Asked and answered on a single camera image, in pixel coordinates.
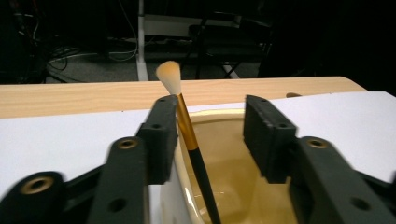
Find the white paper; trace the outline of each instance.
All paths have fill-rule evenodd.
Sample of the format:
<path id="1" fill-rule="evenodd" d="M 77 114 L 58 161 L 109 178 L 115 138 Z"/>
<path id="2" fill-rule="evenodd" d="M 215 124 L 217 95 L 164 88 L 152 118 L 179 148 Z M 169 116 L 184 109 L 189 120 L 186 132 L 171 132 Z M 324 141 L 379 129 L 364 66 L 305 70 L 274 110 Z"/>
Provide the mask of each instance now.
<path id="1" fill-rule="evenodd" d="M 346 92 L 271 101 L 298 136 L 332 142 L 356 170 L 391 182 L 396 170 L 396 98 Z M 189 111 L 243 108 L 244 103 L 190 106 Z M 148 110 L 0 119 L 0 198 L 22 178 L 56 171 L 71 180 L 103 164 L 108 147 L 134 136 Z M 151 186 L 152 223 L 161 223 L 159 186 Z"/>

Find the makeup brush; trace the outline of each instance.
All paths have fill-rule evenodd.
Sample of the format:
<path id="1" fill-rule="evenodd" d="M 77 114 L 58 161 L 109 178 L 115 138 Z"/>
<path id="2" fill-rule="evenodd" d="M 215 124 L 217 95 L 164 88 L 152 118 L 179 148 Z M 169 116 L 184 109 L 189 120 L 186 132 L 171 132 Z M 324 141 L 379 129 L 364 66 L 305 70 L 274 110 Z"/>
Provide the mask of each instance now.
<path id="1" fill-rule="evenodd" d="M 205 168 L 204 160 L 201 151 L 198 147 L 198 142 L 195 137 L 194 129 L 192 128 L 189 112 L 181 94 L 180 88 L 180 67 L 178 63 L 168 61 L 162 63 L 156 71 L 157 78 L 163 83 L 170 94 L 177 96 L 177 122 L 178 127 L 183 135 L 186 148 L 189 152 L 192 169 L 195 173 L 199 188 L 203 195 L 207 212 L 212 220 L 212 223 L 218 224 L 220 222 L 219 211 L 216 207 L 215 197 L 210 186 L 209 177 Z"/>

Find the black brush handle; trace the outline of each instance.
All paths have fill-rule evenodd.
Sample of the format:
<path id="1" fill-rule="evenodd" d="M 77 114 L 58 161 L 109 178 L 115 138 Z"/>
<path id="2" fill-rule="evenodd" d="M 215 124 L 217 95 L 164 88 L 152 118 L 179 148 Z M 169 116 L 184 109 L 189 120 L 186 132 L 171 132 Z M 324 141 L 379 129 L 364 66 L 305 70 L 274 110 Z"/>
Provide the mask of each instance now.
<path id="1" fill-rule="evenodd" d="M 220 224 L 219 211 L 216 207 L 215 196 L 213 195 L 212 187 L 210 186 L 209 176 L 205 168 L 204 160 L 199 148 L 195 150 L 188 150 L 191 160 L 192 169 L 197 178 L 199 188 L 205 201 L 207 212 L 209 213 L 212 223 Z"/>

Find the chair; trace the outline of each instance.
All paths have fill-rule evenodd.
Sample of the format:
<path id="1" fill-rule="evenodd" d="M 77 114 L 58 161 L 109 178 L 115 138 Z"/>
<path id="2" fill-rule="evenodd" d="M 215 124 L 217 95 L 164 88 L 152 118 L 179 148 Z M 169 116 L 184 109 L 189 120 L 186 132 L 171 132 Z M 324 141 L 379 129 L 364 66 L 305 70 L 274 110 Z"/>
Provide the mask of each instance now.
<path id="1" fill-rule="evenodd" d="M 247 30 L 243 29 L 243 24 L 253 22 L 261 28 L 270 29 L 273 27 L 274 18 L 261 14 L 264 1 L 224 1 L 205 0 L 203 1 L 203 17 L 201 23 L 189 27 L 191 38 L 191 48 L 181 69 L 188 62 L 191 53 L 197 52 L 197 67 L 195 78 L 200 78 L 201 65 L 203 63 L 219 63 L 230 65 L 231 69 L 224 77 L 230 77 L 231 73 L 242 62 L 260 62 L 268 51 L 262 41 L 255 39 Z M 209 19 L 232 19 L 230 26 L 220 26 L 208 24 Z"/>

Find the gold ferrule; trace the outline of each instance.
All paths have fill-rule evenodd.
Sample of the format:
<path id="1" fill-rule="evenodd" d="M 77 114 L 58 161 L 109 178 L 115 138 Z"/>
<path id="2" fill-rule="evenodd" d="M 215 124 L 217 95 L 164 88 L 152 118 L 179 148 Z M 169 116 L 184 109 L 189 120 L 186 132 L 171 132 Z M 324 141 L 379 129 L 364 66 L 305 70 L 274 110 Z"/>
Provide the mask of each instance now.
<path id="1" fill-rule="evenodd" d="M 192 128 L 189 112 L 187 111 L 186 103 L 183 95 L 177 96 L 177 122 L 178 127 L 183 135 L 187 150 L 195 150 L 198 148 L 198 142 L 195 137 L 194 129 Z"/>

